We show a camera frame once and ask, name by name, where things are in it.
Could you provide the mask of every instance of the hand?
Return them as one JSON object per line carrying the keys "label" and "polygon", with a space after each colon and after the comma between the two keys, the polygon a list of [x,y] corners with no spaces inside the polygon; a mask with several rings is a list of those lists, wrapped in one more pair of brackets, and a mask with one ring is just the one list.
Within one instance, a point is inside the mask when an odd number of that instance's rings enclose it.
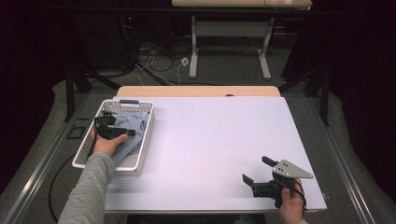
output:
{"label": "hand", "polygon": [[[91,138],[94,137],[93,131],[90,132],[90,135]],[[111,157],[114,154],[116,147],[119,144],[123,143],[127,138],[128,135],[126,133],[111,140],[107,140],[101,137],[99,134],[97,134],[96,144],[95,144],[95,148],[93,149],[93,152],[105,152],[109,157]]]}
{"label": "hand", "polygon": [[[296,178],[296,182],[300,183],[301,180]],[[299,184],[295,183],[294,187],[296,190],[303,193],[303,190]],[[282,189],[282,206],[280,207],[280,220],[284,224],[296,224],[301,222],[303,217],[304,200],[296,192],[290,189]]]}

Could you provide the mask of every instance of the gray cloth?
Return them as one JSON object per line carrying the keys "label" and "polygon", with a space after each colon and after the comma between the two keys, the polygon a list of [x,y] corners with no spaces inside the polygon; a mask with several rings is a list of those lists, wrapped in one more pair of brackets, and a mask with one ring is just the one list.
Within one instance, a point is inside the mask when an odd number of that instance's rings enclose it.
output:
{"label": "gray cloth", "polygon": [[119,165],[122,160],[130,153],[139,153],[143,136],[146,130],[148,112],[122,113],[116,117],[114,127],[135,130],[135,136],[129,136],[125,142],[118,145],[112,157],[114,163]]}
{"label": "gray cloth", "polygon": [[107,185],[115,172],[116,165],[106,153],[93,153],[58,223],[104,223]]}

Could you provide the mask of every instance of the plastic basket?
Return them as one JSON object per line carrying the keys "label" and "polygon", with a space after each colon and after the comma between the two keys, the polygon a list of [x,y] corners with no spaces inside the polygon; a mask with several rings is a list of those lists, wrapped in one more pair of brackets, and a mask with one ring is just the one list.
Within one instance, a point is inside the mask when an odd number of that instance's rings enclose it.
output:
{"label": "plastic basket", "polygon": [[[149,147],[149,139],[151,137],[152,129],[154,126],[154,106],[152,103],[141,103],[131,100],[104,100],[96,113],[96,117],[101,116],[102,112],[115,112],[115,113],[134,113],[134,112],[148,112],[148,120],[146,130],[142,139],[140,150],[136,154],[130,154],[118,165],[116,175],[140,175],[142,172],[143,163],[146,157],[146,152]],[[93,122],[90,129],[87,131],[78,153],[73,159],[73,166],[77,168],[85,168],[88,159],[88,154],[92,145],[92,138],[90,131],[93,128]]]}

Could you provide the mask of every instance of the gray floor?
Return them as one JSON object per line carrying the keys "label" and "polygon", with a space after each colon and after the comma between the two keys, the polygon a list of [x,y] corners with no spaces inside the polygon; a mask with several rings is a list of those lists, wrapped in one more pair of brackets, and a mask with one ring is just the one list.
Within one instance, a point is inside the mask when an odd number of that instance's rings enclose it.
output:
{"label": "gray floor", "polygon": [[[180,67],[181,82],[220,85],[274,85],[283,83],[281,76],[288,59],[292,38],[276,37],[273,53],[267,57],[271,81],[265,81],[259,67],[256,49],[258,39],[203,38],[198,77],[188,78],[188,67]],[[185,48],[175,46],[170,52],[174,58],[183,55]],[[155,70],[168,68],[172,62],[160,55],[165,49],[154,49],[157,60],[151,67]],[[154,72],[177,82],[180,59],[164,72]],[[131,74],[113,79],[121,85],[158,85],[144,73],[135,69]],[[101,102],[115,95],[104,84],[91,80],[93,91],[82,94],[76,90],[77,112],[68,122],[65,118],[65,86],[61,82],[53,89],[56,93],[54,106],[35,144],[26,156],[20,170],[15,174],[0,196],[0,221],[19,223],[53,223],[48,207],[50,181],[68,157],[77,151],[81,139],[74,138],[76,127],[87,127]],[[307,214],[311,223],[396,223],[396,205],[375,184],[364,165],[356,157],[349,144],[347,126],[341,102],[331,95],[329,102],[330,127],[318,117],[318,98],[305,98],[305,83],[283,93],[290,112],[302,138],[306,153],[314,168],[322,192],[327,196],[328,210]],[[67,195],[76,184],[80,170],[68,162],[59,173],[52,190],[52,206],[56,216],[62,211]],[[279,223],[278,213],[266,214],[267,223]],[[123,215],[106,215],[106,223],[125,223]]]}

